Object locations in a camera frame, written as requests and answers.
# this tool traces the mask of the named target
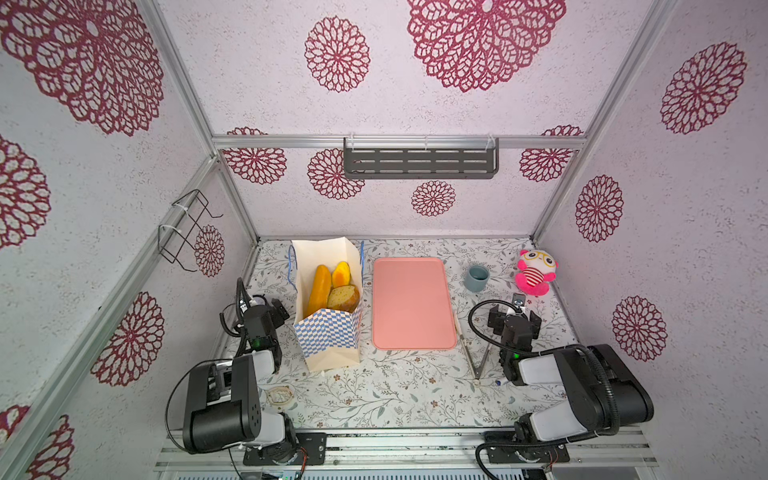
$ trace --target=plush toy's foot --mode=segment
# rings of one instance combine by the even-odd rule
[[[528,285],[528,278],[522,273],[515,275],[515,285],[526,295],[542,296],[549,292],[549,283],[542,282],[535,286]]]

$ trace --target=pink stuffed panda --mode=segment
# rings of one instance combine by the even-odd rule
[[[558,263],[543,250],[523,250],[520,252],[515,283],[523,293],[542,296],[549,291],[549,283],[555,279],[554,270]]]

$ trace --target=checkered pattern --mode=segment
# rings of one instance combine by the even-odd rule
[[[352,313],[320,309],[294,325],[304,358],[331,346],[356,349],[360,341],[362,305]]]

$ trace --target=red doily pattern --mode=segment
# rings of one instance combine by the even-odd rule
[[[14,405],[10,409],[0,413],[0,449],[16,430],[16,426],[27,415],[28,406]]]
[[[411,206],[425,217],[442,215],[453,206],[456,192],[450,184],[431,180],[419,185],[411,196]]]
[[[414,55],[444,87],[488,90],[549,43],[565,0],[408,0]]]
[[[127,386],[148,370],[163,346],[163,310],[155,298],[141,292],[120,322],[106,348],[91,367],[99,383]]]
[[[546,130],[544,135],[581,135],[584,132],[573,125],[558,125]],[[560,177],[574,151],[567,148],[528,148],[520,157],[523,177],[545,182]]]
[[[653,360],[667,346],[667,324],[656,306],[645,298],[623,299],[616,305],[611,322],[621,349],[637,360]]]
[[[588,181],[576,202],[576,226],[591,242],[605,240],[619,226],[624,200],[619,183],[600,175]]]
[[[8,441],[28,411],[28,406],[14,405],[0,413],[0,447]],[[61,480],[69,472],[69,461],[74,453],[72,434],[74,429],[69,425],[69,415],[62,415],[56,430],[48,435],[42,450],[27,468],[27,480]]]
[[[350,180],[344,175],[344,153],[338,148],[319,151],[310,159],[306,175],[321,195],[343,200],[357,195],[365,180]]]
[[[266,135],[256,128],[238,127],[227,135]],[[277,182],[286,173],[282,148],[228,148],[222,152],[235,174],[255,184]]]
[[[368,74],[371,58],[366,38],[349,20],[326,17],[317,22],[304,48],[312,76],[330,91],[349,91]]]
[[[213,225],[206,225],[194,242],[194,259],[205,276],[216,276],[224,265],[224,240]]]
[[[714,122],[739,94],[745,70],[744,52],[725,41],[686,60],[661,99],[667,130],[685,135]]]
[[[163,70],[131,0],[0,0],[0,35],[76,120],[130,136],[159,115]]]
[[[35,159],[0,136],[0,249],[35,236],[51,211],[50,196]]]

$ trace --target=floral tablecloth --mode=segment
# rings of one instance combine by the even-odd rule
[[[265,410],[285,412],[296,427],[304,428],[485,427],[512,425],[520,415],[565,398],[559,386],[518,387],[507,382],[498,364],[496,347],[491,349],[482,378],[475,380],[460,344],[449,351],[384,351],[371,341],[373,261],[382,257],[437,257],[445,264],[453,308],[472,358],[479,363],[487,344],[469,329],[467,314],[481,300],[509,301],[518,291],[513,280],[517,273],[515,265],[520,250],[531,249],[528,240],[365,240],[362,361],[355,367],[325,372],[307,370],[293,331],[296,291],[286,281],[289,245],[287,240],[261,244],[248,287],[251,293],[279,298],[291,314],[286,325],[278,329],[283,349],[280,371],[260,383]],[[468,291],[462,283],[466,270],[475,263],[488,267],[492,275],[480,293]],[[575,341],[552,292],[540,298],[529,297],[527,302],[543,319],[534,349]],[[485,327],[487,312],[480,309],[474,321],[490,335],[492,332]],[[233,339],[228,353],[232,355],[236,349],[237,340]],[[285,389],[275,389],[278,386],[287,386],[293,398]]]

